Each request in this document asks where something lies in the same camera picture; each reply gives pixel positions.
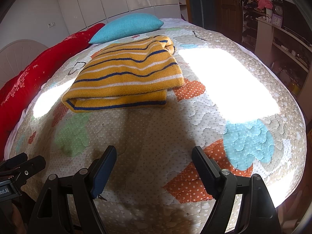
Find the beige patterned quilted bedspread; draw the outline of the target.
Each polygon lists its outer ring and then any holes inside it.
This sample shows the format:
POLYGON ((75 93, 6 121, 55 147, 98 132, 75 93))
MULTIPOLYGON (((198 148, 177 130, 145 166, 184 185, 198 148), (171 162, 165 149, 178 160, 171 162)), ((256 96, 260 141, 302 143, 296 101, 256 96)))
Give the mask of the beige patterned quilted bedspread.
POLYGON ((5 157, 41 155, 46 168, 24 191, 36 199, 49 174, 69 176, 109 146, 117 161, 95 206, 109 233, 200 233, 214 205, 191 161, 200 146, 236 175, 261 175, 273 204, 296 189, 307 142, 298 104, 254 55, 220 33, 163 28, 184 85, 161 107, 74 113, 61 97, 105 47, 67 59, 29 107, 5 157))

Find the white fan headboard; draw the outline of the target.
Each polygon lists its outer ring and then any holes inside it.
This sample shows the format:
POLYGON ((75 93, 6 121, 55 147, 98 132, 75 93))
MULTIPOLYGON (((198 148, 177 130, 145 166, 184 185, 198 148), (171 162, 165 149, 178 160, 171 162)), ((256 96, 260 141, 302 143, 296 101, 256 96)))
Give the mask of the white fan headboard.
POLYGON ((11 42, 0 53, 0 87, 24 70, 47 47, 34 40, 11 42))

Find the dark wooden door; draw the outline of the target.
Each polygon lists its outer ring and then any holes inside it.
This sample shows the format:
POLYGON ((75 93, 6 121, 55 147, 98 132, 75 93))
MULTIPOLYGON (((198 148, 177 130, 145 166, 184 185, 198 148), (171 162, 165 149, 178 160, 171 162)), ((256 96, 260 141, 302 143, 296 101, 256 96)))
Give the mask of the dark wooden door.
POLYGON ((186 0, 190 23, 235 39, 242 33, 239 0, 186 0))

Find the teal knit pillow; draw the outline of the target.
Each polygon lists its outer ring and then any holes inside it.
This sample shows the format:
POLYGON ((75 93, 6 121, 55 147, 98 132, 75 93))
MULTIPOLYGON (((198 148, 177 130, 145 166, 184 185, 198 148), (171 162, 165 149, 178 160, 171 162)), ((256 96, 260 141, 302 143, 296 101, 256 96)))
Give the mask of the teal knit pillow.
POLYGON ((91 38, 89 44, 101 44, 128 36, 156 31, 160 29, 163 24, 163 21, 152 14, 129 14, 103 26, 91 38))

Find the purple alarm clock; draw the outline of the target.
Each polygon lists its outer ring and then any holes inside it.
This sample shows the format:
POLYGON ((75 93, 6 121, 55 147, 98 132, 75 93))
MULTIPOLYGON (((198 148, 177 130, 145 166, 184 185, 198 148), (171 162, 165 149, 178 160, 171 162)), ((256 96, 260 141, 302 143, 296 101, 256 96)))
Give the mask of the purple alarm clock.
POLYGON ((272 18, 271 18, 271 24, 281 28, 282 27, 282 20, 283 20, 282 16, 277 15, 277 14, 273 14, 272 18))

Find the white glossy wardrobe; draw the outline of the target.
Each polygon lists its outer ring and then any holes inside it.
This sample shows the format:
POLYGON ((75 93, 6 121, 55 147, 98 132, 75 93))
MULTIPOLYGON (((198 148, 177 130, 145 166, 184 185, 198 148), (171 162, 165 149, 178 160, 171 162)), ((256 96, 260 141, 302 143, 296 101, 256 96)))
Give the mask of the white glossy wardrobe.
POLYGON ((127 14, 148 13, 160 19, 180 18, 179 0, 58 0, 70 34, 127 14))

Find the pink clothes pile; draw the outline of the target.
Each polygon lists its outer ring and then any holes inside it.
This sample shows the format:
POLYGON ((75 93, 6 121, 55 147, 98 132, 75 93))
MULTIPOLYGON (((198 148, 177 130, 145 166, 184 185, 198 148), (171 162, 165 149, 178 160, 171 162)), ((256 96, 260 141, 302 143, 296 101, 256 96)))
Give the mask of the pink clothes pile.
POLYGON ((272 9, 273 4, 269 0, 256 0, 258 2, 258 9, 263 10, 263 9, 272 9))

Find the white wall socket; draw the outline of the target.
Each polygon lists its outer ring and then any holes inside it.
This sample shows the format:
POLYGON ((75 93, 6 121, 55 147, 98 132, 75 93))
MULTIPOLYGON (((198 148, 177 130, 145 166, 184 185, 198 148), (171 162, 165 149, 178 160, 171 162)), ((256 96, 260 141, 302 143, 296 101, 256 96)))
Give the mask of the white wall socket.
POLYGON ((51 28, 51 27, 54 27, 55 25, 56 24, 54 22, 51 22, 51 23, 48 24, 48 27, 51 28))

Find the black round clock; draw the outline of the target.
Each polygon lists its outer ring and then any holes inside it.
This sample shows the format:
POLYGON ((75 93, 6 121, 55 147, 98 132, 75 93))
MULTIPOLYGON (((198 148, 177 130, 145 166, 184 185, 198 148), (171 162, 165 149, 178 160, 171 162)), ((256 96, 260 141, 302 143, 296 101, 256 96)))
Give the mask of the black round clock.
POLYGON ((273 14, 283 17, 284 11, 282 4, 274 4, 273 5, 273 14))

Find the white shelf unit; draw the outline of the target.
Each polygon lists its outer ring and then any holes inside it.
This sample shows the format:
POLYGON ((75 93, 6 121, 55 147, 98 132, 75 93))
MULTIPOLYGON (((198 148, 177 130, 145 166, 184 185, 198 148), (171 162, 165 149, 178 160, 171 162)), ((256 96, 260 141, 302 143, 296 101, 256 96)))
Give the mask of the white shelf unit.
POLYGON ((289 89, 299 97, 311 66, 311 30, 295 4, 282 4, 283 20, 279 28, 271 24, 273 9, 258 9, 256 0, 242 0, 242 44, 253 52, 289 89))

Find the yellow striped knit sweater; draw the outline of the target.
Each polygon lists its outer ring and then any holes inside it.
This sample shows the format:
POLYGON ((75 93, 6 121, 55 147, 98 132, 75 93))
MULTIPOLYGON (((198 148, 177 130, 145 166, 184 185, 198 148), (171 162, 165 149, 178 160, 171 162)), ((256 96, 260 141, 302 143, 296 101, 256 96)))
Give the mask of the yellow striped knit sweater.
POLYGON ((82 68, 62 102, 76 113, 165 105, 167 91, 184 84, 174 52, 164 35, 113 43, 82 68))

